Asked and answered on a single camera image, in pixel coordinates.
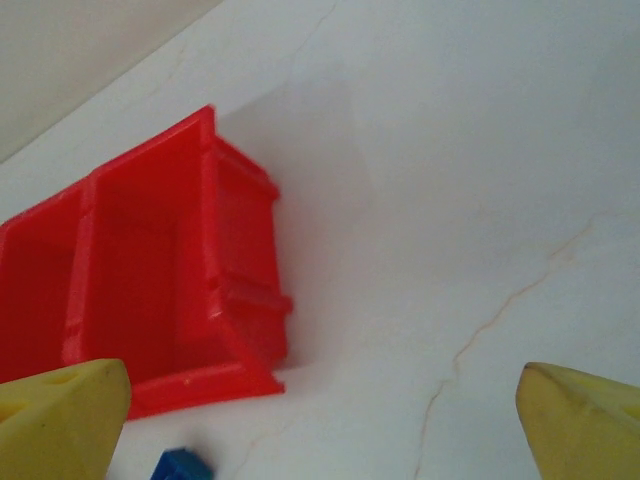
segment white surface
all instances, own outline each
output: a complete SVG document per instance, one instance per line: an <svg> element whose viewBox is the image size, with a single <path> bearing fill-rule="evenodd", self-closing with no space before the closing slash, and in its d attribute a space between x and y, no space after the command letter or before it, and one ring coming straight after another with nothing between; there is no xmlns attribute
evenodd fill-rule
<svg viewBox="0 0 640 480"><path fill-rule="evenodd" d="M0 161L218 3L0 1Z"/></svg>
<svg viewBox="0 0 640 480"><path fill-rule="evenodd" d="M640 4L227 0L0 167L7 218L205 103L283 191L284 396L128 424L225 479L537 477L527 361L640 384Z"/></svg>

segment stacked bins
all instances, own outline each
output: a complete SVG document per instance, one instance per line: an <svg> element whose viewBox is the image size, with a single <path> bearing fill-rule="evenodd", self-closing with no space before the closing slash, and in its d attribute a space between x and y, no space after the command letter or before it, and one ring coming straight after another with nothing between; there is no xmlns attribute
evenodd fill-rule
<svg viewBox="0 0 640 480"><path fill-rule="evenodd" d="M277 198L206 107L9 220L0 381L121 358L130 418L283 391Z"/></svg>

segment white table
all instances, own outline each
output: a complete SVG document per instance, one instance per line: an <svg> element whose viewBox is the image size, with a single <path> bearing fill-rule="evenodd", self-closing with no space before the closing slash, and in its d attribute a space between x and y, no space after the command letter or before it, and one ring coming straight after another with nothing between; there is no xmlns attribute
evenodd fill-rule
<svg viewBox="0 0 640 480"><path fill-rule="evenodd" d="M0 166L20 212L203 104L281 186L286 395L126 425L225 479L536 479L527 361L640 384L640 3L226 0Z"/></svg>

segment blue plastic piece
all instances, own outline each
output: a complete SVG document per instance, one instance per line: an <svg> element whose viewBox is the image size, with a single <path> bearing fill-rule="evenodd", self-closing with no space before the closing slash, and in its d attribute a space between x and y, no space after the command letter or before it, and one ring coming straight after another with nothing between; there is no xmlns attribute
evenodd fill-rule
<svg viewBox="0 0 640 480"><path fill-rule="evenodd" d="M184 448L165 450L151 480L213 480L213 471L195 453Z"/></svg>

